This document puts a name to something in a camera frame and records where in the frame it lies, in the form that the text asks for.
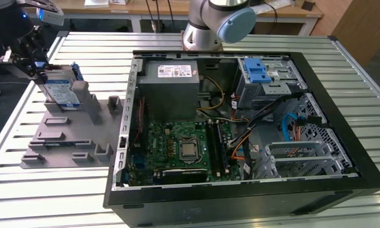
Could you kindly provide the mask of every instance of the motherboard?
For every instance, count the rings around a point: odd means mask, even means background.
[[[227,122],[151,122],[147,152],[133,155],[136,184],[240,180],[227,155],[231,138]]]

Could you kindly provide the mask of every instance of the sticker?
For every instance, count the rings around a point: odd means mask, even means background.
[[[279,76],[278,71],[267,71],[268,76]]]
[[[45,143],[45,146],[61,146],[59,143]]]
[[[231,106],[232,106],[234,109],[236,109],[238,108],[238,102],[236,101],[231,101]]]
[[[112,13],[129,13],[128,10],[112,10]]]
[[[51,97],[65,110],[75,110],[80,105],[77,96],[72,92],[71,87],[68,80],[48,80],[45,83],[45,88]]]
[[[190,65],[162,65],[158,67],[158,77],[192,77]]]
[[[251,173],[251,167],[247,165],[247,163],[244,163],[243,169],[246,170],[246,172],[247,172],[248,174]]]

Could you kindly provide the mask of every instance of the floor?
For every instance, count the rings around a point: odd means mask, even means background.
[[[152,32],[150,21],[143,21],[142,25],[144,32]],[[180,30],[184,30],[186,25],[187,25],[186,21],[178,21],[175,23],[175,28],[174,28],[174,25],[171,25],[167,22],[164,24],[164,31],[180,32]],[[53,42],[57,31],[69,30],[69,28],[71,28],[69,21],[65,22],[63,27],[59,26],[45,27],[44,32],[45,32],[47,44],[51,44]],[[101,31],[101,32],[116,32],[116,31],[127,32],[132,30],[131,24],[127,20],[107,20],[107,19],[100,19],[100,20],[75,19],[72,21],[72,28],[76,29],[76,31]],[[380,86],[380,51],[374,56],[372,60],[366,65],[364,69]],[[12,114],[13,108],[27,88],[28,82],[29,81],[27,79],[20,79],[13,77],[12,75],[0,74],[0,90],[1,90],[0,131]]]

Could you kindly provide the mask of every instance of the aluminum table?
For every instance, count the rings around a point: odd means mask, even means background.
[[[99,99],[125,97],[132,50],[180,50],[179,34],[61,33],[53,64],[80,64]],[[327,37],[248,36],[224,50],[303,52],[380,170],[380,88],[338,41]],[[29,84],[0,134],[0,227],[127,227],[103,208],[108,168],[23,170],[28,142],[44,116],[44,95]],[[380,192],[316,215],[188,224],[176,227],[379,227]]]

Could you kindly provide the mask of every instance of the gray 3d printed holder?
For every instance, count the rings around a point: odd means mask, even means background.
[[[21,158],[21,168],[108,166],[117,147],[123,105],[117,96],[97,100],[88,83],[75,81],[72,91],[81,110],[64,111],[45,103],[48,111]]]

